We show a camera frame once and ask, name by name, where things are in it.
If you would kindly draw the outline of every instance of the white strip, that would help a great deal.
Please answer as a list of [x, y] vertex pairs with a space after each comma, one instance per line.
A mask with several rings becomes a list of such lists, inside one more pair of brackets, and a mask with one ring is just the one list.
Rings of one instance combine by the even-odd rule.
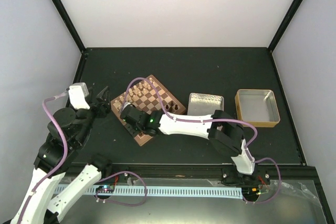
[[[55, 194], [61, 193], [67, 185], [59, 185]], [[90, 187], [83, 195], [95, 195], [97, 185]], [[242, 199], [242, 189], [236, 187], [176, 187], [148, 186], [149, 197], [201, 197]], [[105, 196], [144, 196], [143, 186], [116, 186], [112, 193], [99, 193]]]

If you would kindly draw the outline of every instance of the chessboard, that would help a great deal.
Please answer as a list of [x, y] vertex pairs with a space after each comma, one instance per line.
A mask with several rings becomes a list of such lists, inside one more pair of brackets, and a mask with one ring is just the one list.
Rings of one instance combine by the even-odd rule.
[[[156, 87], [162, 99], [162, 103], [168, 112], [179, 115], [185, 113], [185, 106], [183, 106], [182, 103], [180, 103], [178, 99], [176, 99], [176, 97], [173, 96], [171, 92], [169, 92], [168, 89], [157, 80], [157, 78], [155, 78], [153, 75], [150, 75], [146, 79], [148, 79]], [[134, 137], [135, 141], [140, 146], [142, 146], [147, 143], [152, 138], [152, 136], [135, 131], [129, 124], [120, 119], [120, 109], [125, 99], [124, 97], [125, 92], [111, 101], [112, 111], [119, 121], [124, 125], [124, 127], [129, 131], [129, 133]], [[146, 81], [140, 81], [131, 89], [129, 89], [129, 94], [126, 100], [132, 103], [137, 109], [145, 111], [148, 114], [151, 114], [155, 110], [161, 109], [161, 105], [155, 90]]]

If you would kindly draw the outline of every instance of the rectangular container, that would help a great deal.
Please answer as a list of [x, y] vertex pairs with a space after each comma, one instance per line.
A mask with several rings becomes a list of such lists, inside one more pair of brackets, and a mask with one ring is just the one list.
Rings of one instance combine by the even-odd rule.
[[273, 91], [239, 89], [235, 96], [237, 117], [255, 127], [274, 127], [280, 115]]
[[215, 110], [224, 110], [224, 98], [220, 95], [190, 94], [188, 115], [212, 115]]

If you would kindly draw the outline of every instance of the purple cable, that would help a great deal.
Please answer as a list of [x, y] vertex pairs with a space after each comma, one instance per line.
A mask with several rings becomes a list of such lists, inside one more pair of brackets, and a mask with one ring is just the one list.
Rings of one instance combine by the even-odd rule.
[[280, 187], [281, 187], [281, 174], [280, 174], [280, 169], [279, 169], [279, 166], [278, 164], [270, 157], [264, 157], [262, 159], [259, 159], [256, 161], [256, 164], [258, 163], [261, 163], [265, 160], [270, 160], [274, 163], [275, 165], [275, 168], [277, 169], [277, 172], [278, 172], [278, 177], [279, 177], [279, 185], [278, 185], [278, 188], [277, 188], [277, 191], [273, 194], [272, 197], [270, 197], [269, 199], [266, 199], [264, 201], [261, 201], [261, 202], [253, 202], [253, 201], [248, 201], [244, 196], [243, 196], [243, 200], [246, 202], [246, 203], [251, 203], [251, 204], [264, 204], [264, 203], [267, 203], [267, 202], [270, 202], [271, 200], [273, 200], [279, 193], [280, 191]]
[[[55, 171], [57, 171], [61, 165], [64, 163], [64, 161], [66, 160], [67, 158], [67, 155], [68, 155], [68, 143], [67, 143], [67, 140], [64, 136], [64, 133], [61, 129], [61, 127], [59, 126], [59, 124], [57, 123], [57, 121], [55, 120], [55, 118], [52, 116], [52, 114], [49, 112], [49, 110], [47, 109], [47, 106], [46, 106], [46, 103], [49, 102], [49, 101], [53, 101], [53, 100], [56, 100], [58, 98], [61, 98], [61, 97], [64, 97], [66, 96], [68, 93], [68, 91], [65, 91], [63, 92], [62, 94], [60, 95], [56, 95], [54, 97], [51, 97], [51, 98], [47, 98], [46, 100], [43, 101], [42, 103], [42, 107], [44, 109], [44, 111], [46, 112], [47, 116], [49, 117], [49, 119], [53, 122], [54, 126], [56, 127], [61, 139], [62, 139], [62, 142], [63, 142], [63, 147], [64, 147], [64, 152], [63, 152], [63, 157], [62, 159], [60, 160], [60, 162], [58, 163], [58, 165], [55, 166], [54, 169], [52, 169], [47, 175], [45, 175], [39, 182], [36, 183], [36, 185], [32, 188], [32, 193], [34, 194], [37, 190], [37, 188], [43, 183], [43, 181], [45, 181], [49, 176], [51, 176], [52, 174], [54, 174]], [[27, 210], [27, 207], [28, 207], [28, 204], [30, 202], [30, 200], [32, 199], [32, 195], [29, 195], [22, 207], [22, 210], [21, 210], [21, 213], [19, 215], [19, 218], [18, 218], [18, 224], [20, 224], [22, 222], [22, 219], [23, 219], [23, 216], [25, 214], [25, 211]]]
[[[145, 184], [145, 182], [143, 181], [143, 179], [142, 179], [138, 174], [136, 174], [136, 173], [133, 173], [133, 172], [129, 172], [129, 171], [127, 171], [127, 170], [124, 170], [123, 172], [118, 172], [118, 173], [112, 174], [112, 175], [109, 176], [109, 177], [103, 178], [103, 179], [99, 180], [98, 182], [103, 182], [103, 181], [105, 181], [105, 180], [108, 180], [108, 179], [110, 179], [110, 178], [113, 178], [113, 177], [116, 177], [116, 176], [118, 176], [118, 175], [120, 175], [120, 174], [125, 174], [125, 173], [131, 174], [131, 175], [137, 177], [137, 178], [141, 181], [141, 183], [143, 184], [143, 187], [145, 188], [145, 195], [144, 195], [142, 201], [140, 201], [139, 203], [136, 203], [136, 204], [127, 204], [127, 203], [122, 203], [122, 202], [115, 201], [115, 200], [106, 200], [106, 199], [105, 199], [105, 201], [110, 202], [110, 203], [115, 203], [115, 204], [118, 204], [118, 205], [122, 205], [122, 206], [127, 206], [127, 207], [137, 207], [137, 206], [140, 206], [140, 205], [144, 204], [144, 203], [146, 202], [146, 199], [147, 199], [147, 187], [146, 187], [146, 184]], [[99, 192], [96, 193], [96, 199], [97, 199], [97, 200], [102, 200], [102, 199], [99, 199], [99, 198], [98, 198], [98, 193], [99, 193]]]
[[[124, 101], [122, 102], [122, 106], [121, 108], [123, 109], [124, 108], [124, 105], [126, 103], [126, 97], [129, 93], [129, 89], [131, 88], [131, 86], [133, 85], [134, 82], [136, 81], [146, 81], [155, 91], [157, 97], [159, 98], [159, 102], [160, 102], [160, 105], [161, 105], [161, 108], [163, 110], [163, 112], [172, 120], [175, 120], [175, 118], [173, 116], [171, 116], [167, 110], [165, 109], [163, 103], [162, 103], [162, 100], [161, 100], [161, 97], [159, 95], [159, 92], [157, 91], [156, 87], [146, 78], [142, 78], [142, 77], [137, 77], [135, 78], [134, 80], [132, 80], [130, 82], [130, 84], [128, 85], [127, 89], [126, 89], [126, 93], [125, 93], [125, 97], [124, 97]], [[240, 123], [240, 124], [243, 124], [243, 125], [246, 125], [248, 127], [250, 127], [253, 131], [254, 131], [254, 135], [253, 137], [246, 143], [246, 147], [248, 147], [253, 141], [254, 139], [256, 139], [257, 135], [258, 135], [258, 131], [257, 129], [250, 123], [247, 123], [247, 122], [244, 122], [244, 121], [240, 121], [240, 120], [235, 120], [235, 119], [208, 119], [208, 120], [204, 120], [204, 121], [199, 121], [199, 120], [189, 120], [189, 119], [179, 119], [179, 118], [176, 118], [176, 121], [178, 122], [185, 122], [185, 123], [212, 123], [212, 122], [230, 122], [230, 123]]]

